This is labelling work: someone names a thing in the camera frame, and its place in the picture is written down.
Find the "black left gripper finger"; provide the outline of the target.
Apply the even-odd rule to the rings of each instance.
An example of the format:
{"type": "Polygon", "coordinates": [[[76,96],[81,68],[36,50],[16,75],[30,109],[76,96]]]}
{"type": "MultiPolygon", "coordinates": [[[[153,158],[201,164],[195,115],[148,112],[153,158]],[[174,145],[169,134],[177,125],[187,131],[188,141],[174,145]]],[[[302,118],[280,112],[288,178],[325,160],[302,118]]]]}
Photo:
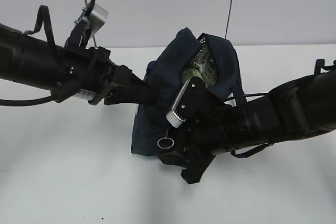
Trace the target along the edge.
{"type": "Polygon", "coordinates": [[[121,103],[156,105],[160,98],[158,88],[132,74],[126,87],[117,86],[105,97],[105,105],[121,103]]]}

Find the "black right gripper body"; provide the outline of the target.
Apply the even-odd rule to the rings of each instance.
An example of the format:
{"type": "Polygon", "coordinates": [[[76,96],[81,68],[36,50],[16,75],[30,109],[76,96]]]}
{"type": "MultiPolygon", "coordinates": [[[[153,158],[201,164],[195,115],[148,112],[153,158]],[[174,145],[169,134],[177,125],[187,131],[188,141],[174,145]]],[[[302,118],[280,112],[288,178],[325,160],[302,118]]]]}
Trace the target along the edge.
{"type": "Polygon", "coordinates": [[[174,145],[158,154],[164,165],[178,166],[181,177],[189,184],[199,183],[204,172],[215,158],[214,149],[225,147],[226,136],[218,123],[188,123],[167,132],[174,145]]]}

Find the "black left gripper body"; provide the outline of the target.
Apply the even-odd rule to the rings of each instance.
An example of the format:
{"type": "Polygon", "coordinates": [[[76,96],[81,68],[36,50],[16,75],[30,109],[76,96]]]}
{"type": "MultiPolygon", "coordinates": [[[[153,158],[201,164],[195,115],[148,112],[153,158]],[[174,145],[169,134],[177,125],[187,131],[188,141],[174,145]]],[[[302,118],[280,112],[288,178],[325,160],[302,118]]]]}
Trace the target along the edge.
{"type": "Polygon", "coordinates": [[[79,96],[89,104],[97,105],[131,86],[132,70],[113,63],[109,59],[110,51],[105,48],[66,48],[64,55],[56,84],[51,88],[51,95],[57,103],[79,96]]]}

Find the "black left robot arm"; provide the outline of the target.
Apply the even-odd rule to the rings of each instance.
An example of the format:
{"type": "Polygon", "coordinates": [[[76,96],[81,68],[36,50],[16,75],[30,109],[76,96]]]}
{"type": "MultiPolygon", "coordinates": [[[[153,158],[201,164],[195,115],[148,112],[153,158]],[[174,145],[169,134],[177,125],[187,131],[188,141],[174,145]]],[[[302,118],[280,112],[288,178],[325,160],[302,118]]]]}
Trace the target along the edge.
{"type": "Polygon", "coordinates": [[[134,103],[154,105],[159,90],[138,78],[125,65],[116,65],[110,51],[89,49],[71,41],[51,49],[48,42],[1,25],[1,79],[48,90],[47,97],[1,100],[2,106],[62,103],[80,96],[90,105],[134,103]]]}

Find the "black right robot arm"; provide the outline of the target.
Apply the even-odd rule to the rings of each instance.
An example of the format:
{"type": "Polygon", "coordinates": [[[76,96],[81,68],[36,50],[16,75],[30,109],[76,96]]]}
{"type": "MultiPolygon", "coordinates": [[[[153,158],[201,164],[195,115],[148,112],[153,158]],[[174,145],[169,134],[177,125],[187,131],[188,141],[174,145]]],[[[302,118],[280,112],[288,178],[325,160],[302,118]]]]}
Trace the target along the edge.
{"type": "Polygon", "coordinates": [[[248,158],[279,142],[304,140],[335,130],[335,71],[284,83],[266,95],[231,106],[199,78],[187,86],[178,113],[186,122],[172,131],[173,147],[159,154],[165,165],[182,167],[188,184],[198,183],[216,155],[248,158]]]}

